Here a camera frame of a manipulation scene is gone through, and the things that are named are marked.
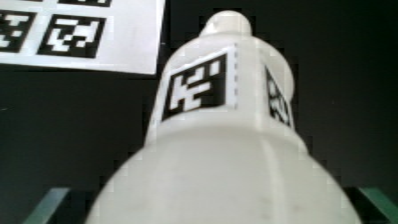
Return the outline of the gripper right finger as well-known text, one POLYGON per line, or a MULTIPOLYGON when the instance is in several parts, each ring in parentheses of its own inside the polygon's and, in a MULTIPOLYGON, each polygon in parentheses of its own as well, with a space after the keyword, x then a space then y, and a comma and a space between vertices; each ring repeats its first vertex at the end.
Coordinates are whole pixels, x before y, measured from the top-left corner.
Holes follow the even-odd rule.
POLYGON ((362 224, 398 224, 398 205, 378 188, 355 188, 355 209, 362 224))

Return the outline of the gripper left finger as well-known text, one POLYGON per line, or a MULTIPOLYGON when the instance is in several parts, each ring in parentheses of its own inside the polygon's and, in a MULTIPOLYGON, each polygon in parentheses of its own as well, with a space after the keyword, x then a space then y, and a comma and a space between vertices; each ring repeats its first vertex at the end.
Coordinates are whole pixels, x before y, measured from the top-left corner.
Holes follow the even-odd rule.
POLYGON ((68 192, 70 189, 67 187, 54 187, 47 190, 22 224, 51 224, 68 192))

